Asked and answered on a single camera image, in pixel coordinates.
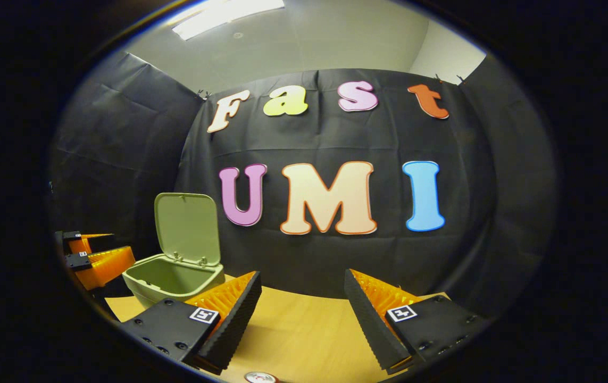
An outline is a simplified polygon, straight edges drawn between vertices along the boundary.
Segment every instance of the purple letter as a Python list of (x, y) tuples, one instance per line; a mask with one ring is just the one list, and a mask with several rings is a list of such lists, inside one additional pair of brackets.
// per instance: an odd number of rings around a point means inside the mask
[(221, 194), (223, 196), (223, 211), (228, 220), (236, 225), (252, 226), (261, 219), (263, 199), (262, 199), (262, 178), (268, 168), (263, 163), (254, 163), (245, 168), (245, 174), (249, 178), (249, 210), (238, 209), (235, 200), (235, 180), (240, 174), (238, 168), (226, 168), (219, 172), (221, 179)]
[(377, 97), (366, 90), (372, 90), (369, 82), (345, 82), (337, 88), (337, 94), (342, 99), (339, 100), (341, 109), (347, 112), (369, 111), (373, 109), (379, 101)]

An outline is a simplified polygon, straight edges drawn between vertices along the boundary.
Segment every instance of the orange letter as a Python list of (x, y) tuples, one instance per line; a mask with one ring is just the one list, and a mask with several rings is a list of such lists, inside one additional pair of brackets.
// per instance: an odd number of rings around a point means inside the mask
[(238, 112), (238, 107), (240, 107), (240, 100), (245, 101), (248, 98), (249, 89), (243, 90), (239, 94), (229, 95), (228, 97), (224, 97), (218, 102), (216, 102), (219, 107), (217, 107), (216, 109), (214, 121), (212, 121), (212, 124), (209, 126), (209, 128), (207, 128), (207, 133), (219, 131), (228, 126), (228, 121), (226, 121), (226, 115), (233, 117)]
[(411, 94), (416, 94), (420, 107), (426, 114), (429, 114), (435, 119), (448, 118), (448, 111), (446, 109), (441, 109), (436, 104), (436, 100), (440, 99), (440, 94), (438, 94), (438, 92), (430, 90), (426, 85), (415, 85), (413, 87), (409, 87), (408, 92), (411, 92)]
[(335, 226), (338, 232), (347, 235), (374, 232), (377, 223), (370, 216), (368, 185), (372, 172), (369, 162), (344, 163), (328, 189), (310, 163), (294, 163), (282, 168), (282, 175), (289, 179), (289, 204), (287, 221), (280, 225), (280, 231), (290, 235), (311, 232), (311, 224), (304, 216), (308, 206), (318, 230), (327, 232), (341, 206), (342, 219)]

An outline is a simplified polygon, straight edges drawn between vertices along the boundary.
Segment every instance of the yellow letter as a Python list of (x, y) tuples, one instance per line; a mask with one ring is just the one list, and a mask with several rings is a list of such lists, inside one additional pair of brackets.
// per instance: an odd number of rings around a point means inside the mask
[(283, 113), (290, 115), (302, 114), (306, 111), (308, 104), (306, 99), (306, 89), (299, 85), (288, 85), (278, 88), (270, 93), (270, 100), (263, 106), (263, 112), (267, 116), (280, 116)]
[(212, 124), (209, 126), (209, 128), (207, 128), (207, 133), (219, 131), (228, 126), (228, 121), (226, 121), (226, 115), (233, 117), (238, 112), (238, 107), (240, 107), (240, 100), (245, 101), (248, 98), (249, 89), (243, 90), (239, 94), (229, 95), (228, 97), (224, 97), (218, 102), (216, 102), (219, 107), (217, 107), (216, 109), (214, 121), (212, 121)]
[(282, 175), (289, 179), (289, 204), (287, 221), (280, 225), (280, 231), (290, 235), (311, 232), (311, 224), (304, 217), (308, 206), (320, 232), (328, 231), (340, 207), (342, 219), (335, 226), (339, 233), (360, 235), (374, 232), (377, 223), (370, 215), (368, 185), (372, 172), (372, 163), (369, 162), (344, 163), (328, 189), (310, 163), (294, 163), (282, 168)]

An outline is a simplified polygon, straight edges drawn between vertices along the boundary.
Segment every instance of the small round object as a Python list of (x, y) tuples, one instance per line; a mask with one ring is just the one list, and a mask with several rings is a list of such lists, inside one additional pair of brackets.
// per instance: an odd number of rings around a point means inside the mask
[(248, 372), (245, 374), (245, 380), (249, 383), (280, 383), (278, 378), (265, 372)]

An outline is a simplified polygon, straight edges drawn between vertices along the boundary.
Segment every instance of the ceiling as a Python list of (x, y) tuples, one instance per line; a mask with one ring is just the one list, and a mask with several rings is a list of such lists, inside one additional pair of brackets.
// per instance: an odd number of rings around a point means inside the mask
[(429, 25), (424, 15), (390, 0), (284, 2), (284, 9), (234, 20), (188, 41), (162, 24), (124, 50), (191, 90), (215, 93), (305, 70), (410, 72)]

